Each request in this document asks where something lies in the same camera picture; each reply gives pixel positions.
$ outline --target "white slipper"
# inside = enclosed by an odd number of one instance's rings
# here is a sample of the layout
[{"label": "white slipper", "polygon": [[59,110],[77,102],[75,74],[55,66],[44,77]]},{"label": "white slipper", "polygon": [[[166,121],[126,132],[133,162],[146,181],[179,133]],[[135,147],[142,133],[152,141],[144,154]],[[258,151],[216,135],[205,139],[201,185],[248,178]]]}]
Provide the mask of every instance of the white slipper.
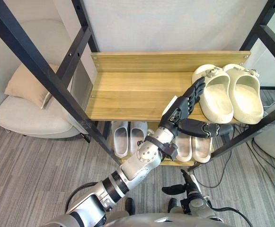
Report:
[{"label": "white slipper", "polygon": [[181,162],[190,161],[192,158],[191,136],[179,132],[178,136],[175,138],[175,144],[178,147],[176,156],[177,160]]},{"label": "white slipper", "polygon": [[147,122],[131,122],[130,126],[130,154],[137,151],[138,141],[144,141],[147,136]]},{"label": "white slipper", "polygon": [[111,122],[111,125],[114,153],[118,157],[125,157],[129,146],[128,122]]},{"label": "white slipper", "polygon": [[229,97],[229,75],[215,65],[206,64],[195,70],[192,83],[202,76],[205,76],[205,87],[199,104],[204,115],[214,123],[230,122],[233,118],[233,106]]},{"label": "white slipper", "polygon": [[256,70],[248,70],[237,64],[229,64],[223,70],[230,76],[229,95],[234,117],[245,124],[257,124],[263,117]]},{"label": "white slipper", "polygon": [[211,158],[212,137],[192,137],[192,156],[195,161],[205,163]]}]

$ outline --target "gray carpet floor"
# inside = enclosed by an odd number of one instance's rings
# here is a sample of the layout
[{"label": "gray carpet floor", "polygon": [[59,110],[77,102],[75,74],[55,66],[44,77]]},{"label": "gray carpet floor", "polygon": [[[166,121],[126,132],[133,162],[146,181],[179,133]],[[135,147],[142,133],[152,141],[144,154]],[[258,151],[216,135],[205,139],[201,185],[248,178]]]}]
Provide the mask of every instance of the gray carpet floor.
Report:
[{"label": "gray carpet floor", "polygon": [[[275,100],[275,92],[261,92],[261,96],[264,105]],[[213,143],[215,148],[222,144],[220,138]],[[275,160],[261,154],[275,165]],[[206,185],[218,182],[228,155],[195,170],[197,179]],[[264,167],[275,184],[275,171],[266,164]],[[80,136],[60,140],[24,137],[0,127],[0,227],[44,224],[63,213],[75,188],[105,179],[116,168],[94,140],[88,144]],[[161,187],[178,183],[183,183],[180,167],[159,166],[126,197],[134,199],[136,213],[167,212],[171,196]],[[203,194],[210,195],[213,206],[237,208],[254,226],[275,226],[275,189],[245,144],[233,150],[222,183],[214,189],[201,188]],[[125,198],[115,210],[124,209]],[[230,225],[247,226],[233,212],[218,215]]]}]

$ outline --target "white wall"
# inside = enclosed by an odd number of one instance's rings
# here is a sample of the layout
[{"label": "white wall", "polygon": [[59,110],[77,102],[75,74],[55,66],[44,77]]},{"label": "white wall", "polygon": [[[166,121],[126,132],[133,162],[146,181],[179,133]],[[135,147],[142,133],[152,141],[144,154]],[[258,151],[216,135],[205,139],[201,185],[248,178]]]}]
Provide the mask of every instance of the white wall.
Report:
[{"label": "white wall", "polygon": [[4,1],[20,23],[37,19],[52,19],[61,21],[53,0]]},{"label": "white wall", "polygon": [[[268,26],[275,32],[275,14]],[[251,56],[245,63],[245,67],[258,70],[261,86],[275,86],[275,58],[261,40],[257,40],[252,47]]]},{"label": "white wall", "polygon": [[101,52],[238,50],[266,0],[84,0]]}]

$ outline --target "wooden shelf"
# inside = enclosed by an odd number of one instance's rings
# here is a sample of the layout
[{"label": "wooden shelf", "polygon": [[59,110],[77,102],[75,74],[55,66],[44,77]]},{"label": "wooden shelf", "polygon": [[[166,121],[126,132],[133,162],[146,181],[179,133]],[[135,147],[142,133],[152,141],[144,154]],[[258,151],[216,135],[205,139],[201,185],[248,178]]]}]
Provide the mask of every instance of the wooden shelf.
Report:
[{"label": "wooden shelf", "polygon": [[[94,121],[157,122],[173,96],[191,86],[197,67],[242,64],[246,55],[250,52],[93,53],[98,75],[86,114]],[[208,121],[199,104],[189,118]]]},{"label": "wooden shelf", "polygon": [[[191,86],[191,76],[191,72],[99,72],[87,116],[94,121],[160,121],[173,96]],[[208,121],[199,104],[189,118]]]}]

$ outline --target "black metal frame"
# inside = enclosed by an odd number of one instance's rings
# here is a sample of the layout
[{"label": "black metal frame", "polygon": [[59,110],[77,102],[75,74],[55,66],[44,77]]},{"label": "black metal frame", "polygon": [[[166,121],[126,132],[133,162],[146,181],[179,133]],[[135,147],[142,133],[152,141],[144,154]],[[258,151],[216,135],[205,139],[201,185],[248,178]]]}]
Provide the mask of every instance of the black metal frame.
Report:
[{"label": "black metal frame", "polygon": [[[0,0],[0,38],[88,134],[101,145],[116,163],[120,164],[119,159],[114,155],[106,140],[111,122],[105,123],[103,134],[101,134],[97,129],[97,122],[92,122],[88,118],[84,110],[66,89],[87,43],[92,52],[99,52],[83,0],[72,0],[72,3],[80,21],[81,29],[56,73],[53,72],[41,53],[34,46],[3,0]],[[267,26],[274,12],[275,0],[268,0],[240,50],[250,50],[259,38],[275,57],[275,33]],[[212,153],[211,160],[258,135],[260,133],[259,130],[272,123],[275,123],[275,110],[258,124],[253,125],[234,139],[230,140],[229,136],[223,136],[224,145]],[[201,165],[200,163],[196,163],[195,166],[189,168],[189,171]]]},{"label": "black metal frame", "polygon": [[72,3],[80,21],[81,29],[56,74],[3,0],[0,0],[0,38],[88,134],[101,145],[115,162],[120,164],[106,139],[67,90],[87,43],[92,52],[99,51],[83,0],[73,0]]}]

